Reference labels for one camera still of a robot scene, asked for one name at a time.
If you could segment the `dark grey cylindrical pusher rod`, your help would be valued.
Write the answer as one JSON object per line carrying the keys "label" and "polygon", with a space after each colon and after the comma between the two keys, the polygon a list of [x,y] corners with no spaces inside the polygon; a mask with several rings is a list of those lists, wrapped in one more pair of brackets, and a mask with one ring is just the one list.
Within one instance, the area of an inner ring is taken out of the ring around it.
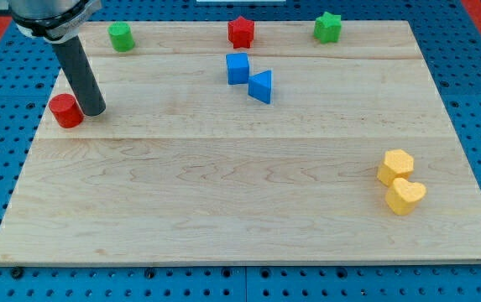
{"label": "dark grey cylindrical pusher rod", "polygon": [[106,102],[79,37],[52,44],[52,48],[82,112],[91,117],[102,114]]}

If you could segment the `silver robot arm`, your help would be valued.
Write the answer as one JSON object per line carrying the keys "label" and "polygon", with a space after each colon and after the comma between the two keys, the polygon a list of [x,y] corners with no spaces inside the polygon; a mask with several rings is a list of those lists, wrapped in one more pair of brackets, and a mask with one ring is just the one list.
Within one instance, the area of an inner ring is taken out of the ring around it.
{"label": "silver robot arm", "polygon": [[79,28],[101,8],[101,0],[8,0],[18,30],[51,44],[86,116],[103,113],[106,102],[80,41]]}

